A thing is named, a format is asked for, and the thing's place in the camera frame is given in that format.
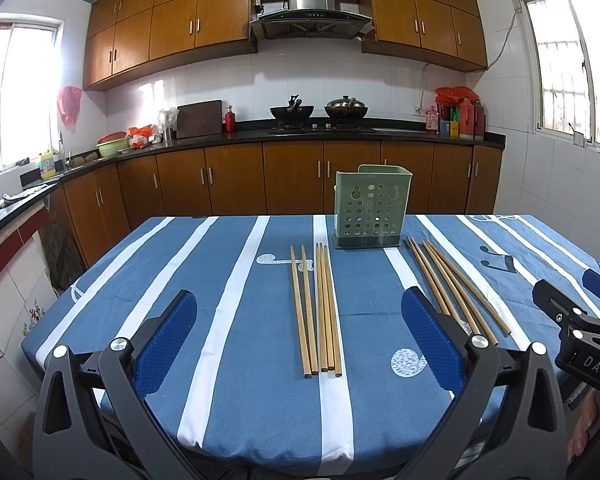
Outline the green perforated utensil holder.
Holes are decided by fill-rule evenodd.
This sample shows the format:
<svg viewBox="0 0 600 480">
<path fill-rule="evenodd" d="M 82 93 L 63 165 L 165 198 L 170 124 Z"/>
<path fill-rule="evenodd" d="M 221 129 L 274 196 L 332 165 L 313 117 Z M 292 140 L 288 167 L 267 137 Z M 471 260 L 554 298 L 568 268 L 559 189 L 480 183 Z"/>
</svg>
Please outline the green perforated utensil holder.
<svg viewBox="0 0 600 480">
<path fill-rule="evenodd" d="M 364 164 L 335 178 L 335 245 L 398 247 L 413 174 L 401 166 Z"/>
</svg>

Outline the blue white striped tablecloth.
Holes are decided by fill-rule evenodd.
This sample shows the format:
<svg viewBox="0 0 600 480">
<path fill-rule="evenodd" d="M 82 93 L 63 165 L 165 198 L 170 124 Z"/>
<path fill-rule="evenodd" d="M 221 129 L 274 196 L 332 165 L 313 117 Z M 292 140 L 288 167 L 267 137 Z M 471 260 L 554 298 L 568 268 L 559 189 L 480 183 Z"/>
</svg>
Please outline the blue white striped tablecloth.
<svg viewBox="0 0 600 480">
<path fill-rule="evenodd" d="M 582 283 L 597 261 L 526 214 L 415 214 L 389 248 L 342 249 L 336 220 L 306 216 L 154 217 L 72 281 L 24 337 L 38 371 L 129 339 L 178 295 L 193 301 L 158 376 L 140 392 L 187 454 L 298 476 L 357 476 L 405 463 L 450 406 L 402 318 L 420 257 L 437 249 L 467 278 L 464 322 L 505 349 L 558 326 L 533 302 L 554 284 L 600 318 Z"/>
</svg>

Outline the black lidded wok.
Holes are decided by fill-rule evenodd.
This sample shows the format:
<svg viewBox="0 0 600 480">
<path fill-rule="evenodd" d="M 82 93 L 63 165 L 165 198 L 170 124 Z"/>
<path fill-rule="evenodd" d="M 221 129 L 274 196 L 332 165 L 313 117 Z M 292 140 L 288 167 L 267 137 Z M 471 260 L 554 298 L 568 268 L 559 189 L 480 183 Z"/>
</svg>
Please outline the black lidded wok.
<svg viewBox="0 0 600 480">
<path fill-rule="evenodd" d="M 329 101 L 324 110 L 334 125 L 352 126 L 366 116 L 368 107 L 353 96 L 342 96 Z"/>
</svg>

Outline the wooden lower cabinets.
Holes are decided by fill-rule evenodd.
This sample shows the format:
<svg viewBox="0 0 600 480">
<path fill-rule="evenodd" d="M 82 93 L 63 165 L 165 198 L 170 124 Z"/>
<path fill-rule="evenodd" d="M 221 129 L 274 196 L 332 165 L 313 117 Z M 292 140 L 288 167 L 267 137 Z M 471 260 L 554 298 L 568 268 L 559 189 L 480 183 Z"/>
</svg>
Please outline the wooden lower cabinets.
<svg viewBox="0 0 600 480">
<path fill-rule="evenodd" d="M 134 157 L 50 196 L 50 215 L 92 266 L 150 217 L 331 214 L 336 175 L 363 164 L 411 171 L 410 214 L 490 214 L 503 148 L 433 140 L 287 140 Z"/>
</svg>

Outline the window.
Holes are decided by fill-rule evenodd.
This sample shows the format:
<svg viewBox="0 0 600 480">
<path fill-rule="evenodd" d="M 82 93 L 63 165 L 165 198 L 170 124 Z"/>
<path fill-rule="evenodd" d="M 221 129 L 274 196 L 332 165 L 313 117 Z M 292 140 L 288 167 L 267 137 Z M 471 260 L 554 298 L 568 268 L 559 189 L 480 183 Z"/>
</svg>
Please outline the window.
<svg viewBox="0 0 600 480">
<path fill-rule="evenodd" d="M 54 145 L 56 37 L 50 25 L 0 23 L 0 172 Z"/>
<path fill-rule="evenodd" d="M 536 128 L 600 147 L 600 0 L 520 0 Z"/>
</svg>

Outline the dark red thermos flask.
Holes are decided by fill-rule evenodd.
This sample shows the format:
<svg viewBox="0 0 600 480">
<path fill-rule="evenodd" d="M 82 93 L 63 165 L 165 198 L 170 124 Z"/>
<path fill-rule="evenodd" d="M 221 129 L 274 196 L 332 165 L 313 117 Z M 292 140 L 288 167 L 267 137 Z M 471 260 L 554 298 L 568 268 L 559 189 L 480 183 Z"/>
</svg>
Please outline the dark red thermos flask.
<svg viewBox="0 0 600 480">
<path fill-rule="evenodd" d="M 486 132 L 486 111 L 479 100 L 474 103 L 474 118 L 474 138 L 482 140 Z"/>
</svg>

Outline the wooden chopstick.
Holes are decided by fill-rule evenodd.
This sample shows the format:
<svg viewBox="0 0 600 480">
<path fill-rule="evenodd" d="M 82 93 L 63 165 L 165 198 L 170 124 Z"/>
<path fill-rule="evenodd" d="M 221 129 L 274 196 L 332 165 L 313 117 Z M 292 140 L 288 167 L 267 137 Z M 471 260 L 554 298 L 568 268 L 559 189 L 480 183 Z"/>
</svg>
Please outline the wooden chopstick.
<svg viewBox="0 0 600 480">
<path fill-rule="evenodd" d="M 455 310 L 455 312 L 456 312 L 456 315 L 455 315 L 455 316 L 451 316 L 451 318 L 452 318 L 452 319 L 453 319 L 455 322 L 457 322 L 457 324 L 458 324 L 458 325 L 459 325 L 459 326 L 460 326 L 460 327 L 461 327 L 461 328 L 462 328 L 462 329 L 463 329 L 463 330 L 464 330 L 466 333 L 468 333 L 468 335 L 480 335 L 480 333 L 476 334 L 476 331 L 474 331 L 474 332 L 472 332 L 472 331 L 471 331 L 471 329 L 470 329 L 470 327 L 469 327 L 468 323 L 465 321 L 465 318 L 464 318 L 463 312 L 460 310 L 460 308 L 459 308 L 459 307 L 457 307 L 457 304 L 455 303 L 455 299 L 454 299 L 453 295 L 451 294 L 451 292 L 449 291 L 449 289 L 447 289 L 447 288 L 446 288 L 446 283 L 445 283 L 444 279 L 443 279 L 443 278 L 442 278 L 442 276 L 439 274 L 439 272 L 438 272 L 438 269 L 437 269 L 436 265 L 435 265 L 435 264 L 434 264 L 434 263 L 431 261 L 431 259 L 430 259 L 429 255 L 428 255 L 428 252 L 426 252 L 426 249 L 425 249 L 425 248 L 421 248 L 421 247 L 419 246 L 419 244 L 417 244 L 417 246 L 418 246 L 418 247 L 419 247 L 419 249 L 422 251 L 422 254 L 423 254 L 423 255 L 426 257 L 426 259 L 428 260 L 428 262 L 429 262 L 429 264 L 430 264 L 430 266 L 431 266 L 431 269 L 434 271 L 434 274 L 436 274 L 436 275 L 437 275 L 437 278 L 438 278 L 438 280 L 439 280 L 439 282 L 440 282 L 441 286 L 444 288 L 444 290 L 445 290 L 446 294 L 447 294 L 447 295 L 448 295 L 448 297 L 449 297 L 449 300 L 451 300 L 451 302 L 452 302 L 452 305 L 453 305 L 453 307 L 454 307 L 454 310 Z"/>
<path fill-rule="evenodd" d="M 455 316 L 456 312 L 452 305 L 451 300 L 449 300 L 448 295 L 446 294 L 444 288 L 441 286 L 437 275 L 434 274 L 434 271 L 431 269 L 431 266 L 426 259 L 426 257 L 422 254 L 422 251 L 419 249 L 415 241 L 409 237 L 407 239 L 407 244 L 410 246 L 412 253 L 414 254 L 418 265 L 420 266 L 420 270 L 425 275 L 426 281 L 434 294 L 434 298 L 436 298 L 437 303 L 443 314 L 449 316 Z"/>
<path fill-rule="evenodd" d="M 302 300 L 300 295 L 300 286 L 298 279 L 298 268 L 294 248 L 290 248 L 290 265 L 291 265 L 291 281 L 292 289 L 294 290 L 294 308 L 296 309 L 296 318 L 298 326 L 298 337 L 300 346 L 300 356 L 302 364 L 302 372 L 304 378 L 310 378 L 311 367 L 308 350 L 308 342 L 306 341 L 306 326 L 304 326 L 304 317 L 302 312 Z"/>
<path fill-rule="evenodd" d="M 326 346 L 326 325 L 324 317 L 324 298 L 322 285 L 322 259 L 321 259 L 321 244 L 316 243 L 314 250 L 314 275 L 316 279 L 316 294 L 317 294 L 317 315 L 318 315 L 318 334 L 320 335 L 320 362 L 321 372 L 328 371 L 327 361 L 327 346 Z"/>
<path fill-rule="evenodd" d="M 490 326 L 483 318 L 480 311 L 472 302 L 471 298 L 468 295 L 468 292 L 466 292 L 463 285 L 460 284 L 460 281 L 458 280 L 454 272 L 442 260 L 442 257 L 438 255 L 438 253 L 434 249 L 434 246 L 432 246 L 428 242 L 425 242 L 424 246 L 427 249 L 427 252 L 432 258 L 432 260 L 434 260 L 436 265 L 439 267 L 440 272 L 444 272 L 449 282 L 453 284 L 454 290 L 456 291 L 456 301 L 462 306 L 465 318 L 469 325 L 476 330 L 476 334 L 483 334 L 484 336 L 486 336 L 486 338 L 488 338 L 488 341 L 490 341 L 491 344 L 496 346 L 498 344 L 498 340 L 496 339 L 494 333 L 490 329 Z"/>
<path fill-rule="evenodd" d="M 332 341 L 334 342 L 334 357 L 335 357 L 335 376 L 342 376 L 342 362 L 341 362 L 341 350 L 340 350 L 340 338 L 338 332 L 338 318 L 335 309 L 335 294 L 334 286 L 332 286 L 332 269 L 330 268 L 329 262 L 329 251 L 328 247 L 325 247 L 325 260 L 326 260 L 326 273 L 327 273 L 327 289 L 328 289 L 328 300 L 329 300 L 329 313 L 332 323 Z"/>
<path fill-rule="evenodd" d="M 322 311 L 323 311 L 323 318 L 324 318 L 324 333 L 325 333 L 327 369 L 335 370 L 334 342 L 332 341 L 332 323 L 330 322 L 331 319 L 330 319 L 330 313 L 329 313 L 329 300 L 328 300 L 325 256 L 326 256 L 326 252 L 325 252 L 324 245 L 322 243 L 318 243 L 318 262 L 320 263 Z"/>
<path fill-rule="evenodd" d="M 465 274 L 460 272 L 460 269 L 457 269 L 455 264 L 452 263 L 447 256 L 442 254 L 442 251 L 440 249 L 434 247 L 434 245 L 431 243 L 427 243 L 427 245 L 431 247 L 432 250 L 436 253 L 436 255 L 446 264 L 446 266 L 451 270 L 453 275 L 464 284 L 464 287 L 471 291 L 472 296 L 474 296 L 480 301 L 480 304 L 483 305 L 483 307 L 489 312 L 492 318 L 494 318 L 494 321 L 498 323 L 498 326 L 501 327 L 501 331 L 506 336 L 508 336 L 512 331 L 502 319 L 501 315 L 498 314 L 498 311 L 495 310 L 492 304 L 490 304 L 489 300 L 486 299 L 486 296 L 484 296 L 483 293 L 480 292 L 480 290 Z"/>
<path fill-rule="evenodd" d="M 446 283 L 446 288 L 449 289 L 449 291 L 453 295 L 453 297 L 455 299 L 455 303 L 457 304 L 457 307 L 459 307 L 460 310 L 463 312 L 465 321 L 468 323 L 471 331 L 474 332 L 477 328 L 477 325 L 467 307 L 467 304 L 466 304 L 463 296 L 460 294 L 460 290 L 454 284 L 451 274 L 449 274 L 448 270 L 446 270 L 444 263 L 436 255 L 434 250 L 432 248 L 430 248 L 427 244 L 424 244 L 424 247 L 426 249 L 426 252 L 428 252 L 428 255 L 429 255 L 431 261 L 436 265 L 439 274 L 444 279 L 444 281 Z"/>
<path fill-rule="evenodd" d="M 308 260 L 306 260 L 306 248 L 301 245 L 301 260 L 302 260 L 302 276 L 303 276 L 303 292 L 304 303 L 306 304 L 306 334 L 308 335 L 309 358 L 311 374 L 318 374 L 318 359 L 316 350 L 316 338 L 314 330 L 314 316 L 311 299 L 311 285 L 309 277 Z"/>
</svg>

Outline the wooden cabinets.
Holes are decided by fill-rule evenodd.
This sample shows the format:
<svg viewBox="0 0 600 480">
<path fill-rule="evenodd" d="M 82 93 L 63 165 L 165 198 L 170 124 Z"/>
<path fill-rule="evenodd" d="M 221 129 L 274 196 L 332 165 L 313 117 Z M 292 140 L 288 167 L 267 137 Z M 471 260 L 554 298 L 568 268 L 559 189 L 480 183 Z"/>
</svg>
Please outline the wooden cabinets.
<svg viewBox="0 0 600 480">
<path fill-rule="evenodd" d="M 355 39 L 366 53 L 461 72 L 488 65 L 477 0 L 97 0 L 83 85 L 107 90 L 291 38 Z"/>
<path fill-rule="evenodd" d="M 503 148 L 433 140 L 287 140 L 134 157 L 50 196 L 50 215 L 92 266 L 150 217 L 331 214 L 336 175 L 363 164 L 411 171 L 410 214 L 490 214 Z"/>
</svg>

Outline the wooden upper cabinets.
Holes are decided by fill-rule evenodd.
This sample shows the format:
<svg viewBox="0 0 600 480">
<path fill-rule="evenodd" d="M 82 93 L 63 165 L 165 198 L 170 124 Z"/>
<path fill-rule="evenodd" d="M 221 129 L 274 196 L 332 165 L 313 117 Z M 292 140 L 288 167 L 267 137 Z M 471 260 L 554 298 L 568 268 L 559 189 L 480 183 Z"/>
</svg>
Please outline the wooden upper cabinets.
<svg viewBox="0 0 600 480">
<path fill-rule="evenodd" d="M 461 72 L 488 65 L 477 0 L 97 0 L 83 85 L 107 90 L 291 38 L 355 39 L 366 53 Z"/>
</svg>

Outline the right window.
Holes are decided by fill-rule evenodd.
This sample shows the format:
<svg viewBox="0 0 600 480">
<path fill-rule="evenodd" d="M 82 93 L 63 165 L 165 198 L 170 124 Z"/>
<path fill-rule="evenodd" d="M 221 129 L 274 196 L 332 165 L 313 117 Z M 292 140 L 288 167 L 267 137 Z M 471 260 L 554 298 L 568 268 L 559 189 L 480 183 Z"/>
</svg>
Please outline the right window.
<svg viewBox="0 0 600 480">
<path fill-rule="evenodd" d="M 536 128 L 600 147 L 600 0 L 520 0 Z"/>
</svg>

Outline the colourful boxes on counter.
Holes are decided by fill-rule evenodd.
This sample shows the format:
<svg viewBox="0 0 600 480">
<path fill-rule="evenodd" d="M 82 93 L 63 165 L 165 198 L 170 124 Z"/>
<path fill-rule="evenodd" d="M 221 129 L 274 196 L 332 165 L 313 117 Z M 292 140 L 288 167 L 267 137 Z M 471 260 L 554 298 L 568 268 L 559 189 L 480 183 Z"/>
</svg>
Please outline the colourful boxes on counter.
<svg viewBox="0 0 600 480">
<path fill-rule="evenodd" d="M 439 105 L 439 133 L 442 138 L 460 137 L 460 110 L 457 106 Z"/>
</svg>

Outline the red plastic bag on wall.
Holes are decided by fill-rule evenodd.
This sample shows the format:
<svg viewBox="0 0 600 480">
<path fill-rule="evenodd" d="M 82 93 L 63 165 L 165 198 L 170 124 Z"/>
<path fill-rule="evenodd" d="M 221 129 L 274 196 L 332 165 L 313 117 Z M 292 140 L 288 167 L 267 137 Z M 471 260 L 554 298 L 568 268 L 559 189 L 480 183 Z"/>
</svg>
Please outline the red plastic bag on wall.
<svg viewBox="0 0 600 480">
<path fill-rule="evenodd" d="M 64 128 L 72 133 L 76 132 L 81 110 L 83 91 L 75 86 L 65 86 L 57 96 L 57 110 L 59 119 Z"/>
</svg>

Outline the green basin with red lid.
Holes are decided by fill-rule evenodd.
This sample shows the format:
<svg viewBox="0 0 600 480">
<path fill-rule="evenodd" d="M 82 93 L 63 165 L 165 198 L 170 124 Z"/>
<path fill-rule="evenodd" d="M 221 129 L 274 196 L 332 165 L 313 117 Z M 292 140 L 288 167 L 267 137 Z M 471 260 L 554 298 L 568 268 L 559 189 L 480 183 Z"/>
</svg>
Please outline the green basin with red lid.
<svg viewBox="0 0 600 480">
<path fill-rule="evenodd" d="M 97 142 L 97 149 L 101 158 L 114 156 L 128 147 L 128 135 L 124 131 L 109 133 Z"/>
</svg>

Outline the gas stove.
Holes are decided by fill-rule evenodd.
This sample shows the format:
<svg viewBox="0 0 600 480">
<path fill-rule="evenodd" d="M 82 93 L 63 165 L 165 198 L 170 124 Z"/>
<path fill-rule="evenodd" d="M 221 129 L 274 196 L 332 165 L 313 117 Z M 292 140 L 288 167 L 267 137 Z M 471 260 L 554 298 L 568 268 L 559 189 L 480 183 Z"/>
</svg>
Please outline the gas stove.
<svg viewBox="0 0 600 480">
<path fill-rule="evenodd" d="M 363 125 L 336 125 L 330 122 L 307 122 L 306 124 L 284 124 L 279 122 L 275 127 L 268 129 L 268 134 L 288 134 L 298 136 L 299 134 L 327 134 L 327 133 L 378 133 L 378 129 Z"/>
</svg>

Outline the left window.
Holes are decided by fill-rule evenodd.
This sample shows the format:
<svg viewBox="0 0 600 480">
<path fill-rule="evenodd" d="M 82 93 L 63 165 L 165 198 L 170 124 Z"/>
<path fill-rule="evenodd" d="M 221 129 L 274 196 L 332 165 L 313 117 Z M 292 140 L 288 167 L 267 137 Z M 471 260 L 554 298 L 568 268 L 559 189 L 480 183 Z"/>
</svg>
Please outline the left window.
<svg viewBox="0 0 600 480">
<path fill-rule="evenodd" d="M 0 23 L 0 172 L 54 145 L 56 37 L 50 25 Z"/>
</svg>

